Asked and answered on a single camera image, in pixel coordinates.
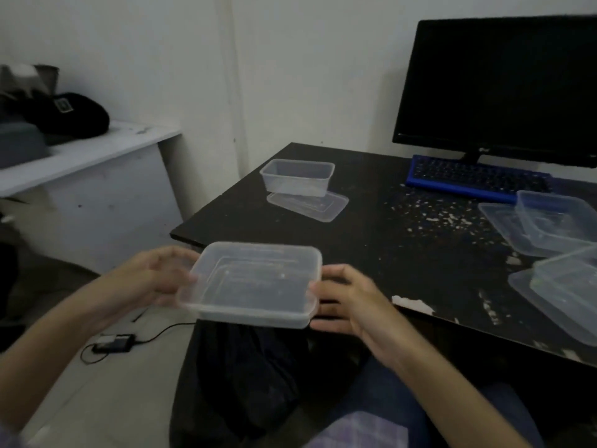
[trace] hand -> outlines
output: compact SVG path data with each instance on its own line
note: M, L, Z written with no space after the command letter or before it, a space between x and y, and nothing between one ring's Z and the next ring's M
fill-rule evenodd
M399 354L409 343L422 337L394 308L373 280L347 264L324 266L323 278L342 279L347 284L325 280L312 282L309 289L320 301L318 316L334 316L336 320L314 319L314 330L354 334L361 338L371 353L388 368L396 370Z
M195 280L188 270L198 258L199 253L175 246L138 253L83 286L60 307L83 316L87 329L98 333L136 308L172 305L176 291Z

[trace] keyboard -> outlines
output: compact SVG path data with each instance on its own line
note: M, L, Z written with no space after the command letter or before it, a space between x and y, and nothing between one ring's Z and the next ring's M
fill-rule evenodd
M551 178L545 172L415 155L406 183L412 187L516 204L518 190L552 193Z

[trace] blue jeans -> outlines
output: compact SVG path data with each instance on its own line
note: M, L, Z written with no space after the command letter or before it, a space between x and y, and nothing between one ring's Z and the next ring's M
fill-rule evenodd
M534 448L544 448L533 418L511 386L493 384L479 391ZM409 448L446 446L413 393L373 357L332 411L330 421L359 411L406 427Z

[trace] computer monitor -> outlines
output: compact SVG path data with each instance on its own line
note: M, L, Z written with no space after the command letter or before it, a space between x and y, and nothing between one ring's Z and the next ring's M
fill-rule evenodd
M597 16L419 22L393 142L597 166Z

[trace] clear plastic container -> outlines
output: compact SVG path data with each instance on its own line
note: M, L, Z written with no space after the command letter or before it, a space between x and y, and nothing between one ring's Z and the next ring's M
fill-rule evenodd
M200 319L302 329L317 311L308 284L321 278L321 265L314 247L215 242L190 271L197 282L177 300Z
M597 245L534 263L530 287L597 335Z
M530 301L539 311L550 318L572 338L589 346L597 346L597 336L584 329L581 325L567 316L566 313L553 306L549 301L531 289L531 278L533 278L533 270L527 269L526 271L512 273L508 277L508 283L514 290L522 295L527 301Z
M344 210L348 198L343 195L327 192L323 198L317 196L298 196L286 194L270 194L267 201L305 217L319 222L329 223Z
M335 167L329 162L273 159L259 173L268 192L322 197Z
M562 253L597 242L597 211L573 196L517 192L516 213L531 243Z
M522 223L514 206L500 203L479 203L479 210L502 235L513 250L527 256L549 258L560 254L559 251L546 250L534 246L528 234L524 232Z

